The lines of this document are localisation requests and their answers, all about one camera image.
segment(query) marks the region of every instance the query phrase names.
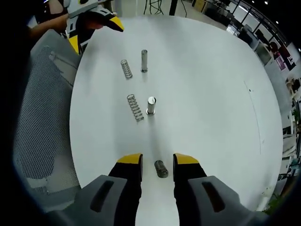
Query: coil spring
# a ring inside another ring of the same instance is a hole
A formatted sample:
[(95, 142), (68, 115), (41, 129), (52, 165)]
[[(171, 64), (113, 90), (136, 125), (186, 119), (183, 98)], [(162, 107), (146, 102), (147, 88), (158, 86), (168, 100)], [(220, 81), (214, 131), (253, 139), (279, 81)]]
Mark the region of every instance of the coil spring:
[(168, 170), (166, 169), (164, 163), (161, 160), (155, 161), (155, 168), (156, 168), (158, 177), (160, 177), (160, 178), (168, 177)]
[(137, 101), (136, 101), (136, 98), (135, 98), (134, 94), (128, 95), (127, 96), (127, 101), (128, 101), (128, 104), (131, 107), (131, 110), (134, 114), (134, 117), (135, 117), (136, 121), (143, 120), (144, 119), (143, 114), (140, 110), (139, 105), (137, 104)]
[(122, 67), (124, 76), (125, 76), (127, 79), (132, 78), (133, 75), (132, 75), (131, 69), (130, 69), (128, 63), (127, 63), (127, 60), (122, 60), (120, 63), (121, 63), (121, 67)]

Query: round white table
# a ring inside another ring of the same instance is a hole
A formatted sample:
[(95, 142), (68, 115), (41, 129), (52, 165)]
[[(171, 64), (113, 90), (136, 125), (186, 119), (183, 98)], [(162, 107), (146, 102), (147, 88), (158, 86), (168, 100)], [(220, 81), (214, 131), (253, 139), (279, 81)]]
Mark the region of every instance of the round white table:
[[(262, 209), (277, 181), (283, 141), (277, 99), (256, 54), (226, 31), (187, 18), (122, 23), (124, 32), (95, 31), (77, 71), (70, 137), (81, 187), (108, 175), (122, 156), (143, 153), (136, 225), (177, 225), (172, 164), (182, 153), (235, 190), (244, 206)], [(140, 71), (143, 49), (147, 73)], [(129, 94), (144, 115), (138, 123)], [(157, 99), (153, 116), (145, 113), (150, 96)], [(156, 174), (159, 159), (168, 178)]]

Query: metal pin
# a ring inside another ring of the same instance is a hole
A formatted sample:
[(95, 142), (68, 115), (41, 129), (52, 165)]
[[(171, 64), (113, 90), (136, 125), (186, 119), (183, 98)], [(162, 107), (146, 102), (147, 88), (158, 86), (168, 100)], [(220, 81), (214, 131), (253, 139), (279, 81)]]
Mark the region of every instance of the metal pin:
[(147, 72), (147, 50), (141, 51), (141, 72)]
[(146, 109), (147, 115), (153, 115), (155, 113), (155, 104), (156, 104), (155, 97), (149, 97), (147, 100), (147, 109)]

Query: table surface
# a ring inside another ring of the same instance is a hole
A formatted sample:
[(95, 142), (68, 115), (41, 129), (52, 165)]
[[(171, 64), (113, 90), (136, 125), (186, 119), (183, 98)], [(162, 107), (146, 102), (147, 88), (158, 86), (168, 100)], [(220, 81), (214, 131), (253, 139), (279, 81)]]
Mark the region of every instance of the table surface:
[[(172, 164), (173, 153), (182, 153), (235, 190), (244, 206), (262, 209), (277, 181), (283, 141), (277, 99), (255, 53), (226, 31), (187, 18), (122, 23), (123, 33), (95, 31), (77, 71), (70, 137), (80, 185), (107, 175), (120, 157), (143, 153), (136, 224), (176, 225)], [(140, 71), (142, 49), (148, 50), (147, 73)], [(129, 94), (144, 113), (139, 123)], [(145, 114), (150, 96), (157, 99), (154, 116)], [(168, 178), (157, 177), (158, 159)]]

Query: black cable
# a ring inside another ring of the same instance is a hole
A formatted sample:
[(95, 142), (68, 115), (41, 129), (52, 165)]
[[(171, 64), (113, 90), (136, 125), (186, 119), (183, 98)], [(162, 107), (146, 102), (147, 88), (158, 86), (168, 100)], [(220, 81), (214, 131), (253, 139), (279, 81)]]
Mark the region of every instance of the black cable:
[(151, 7), (152, 7), (152, 5), (151, 5), (151, 0), (150, 0), (150, 14), (151, 14)]
[[(152, 5), (152, 4), (154, 4), (154, 3), (157, 3), (157, 4), (158, 4), (158, 8)], [(161, 4), (162, 4), (162, 0), (157, 0), (157, 1), (155, 1), (155, 2), (151, 2), (151, 0), (150, 0), (150, 2), (149, 2), (149, 6), (150, 6), (150, 14), (152, 15), (151, 8), (155, 8), (155, 9), (157, 10), (157, 11), (155, 12), (155, 15), (158, 15), (158, 14), (160, 14), (160, 13), (162, 13), (162, 14), (164, 15), (164, 13), (163, 13), (163, 11), (162, 11), (162, 9), (161, 9)], [(145, 15), (146, 8), (147, 8), (147, 0), (145, 1), (145, 8), (144, 8), (144, 13), (143, 13), (144, 15)]]
[(181, 0), (181, 3), (182, 3), (182, 5), (183, 5), (183, 7), (184, 7), (184, 10), (185, 10), (185, 17), (187, 17), (187, 11), (186, 11), (186, 8), (185, 8), (185, 6), (184, 6), (183, 0)]
[(145, 7), (144, 7), (143, 15), (145, 15), (146, 8), (147, 8), (147, 0), (145, 0)]

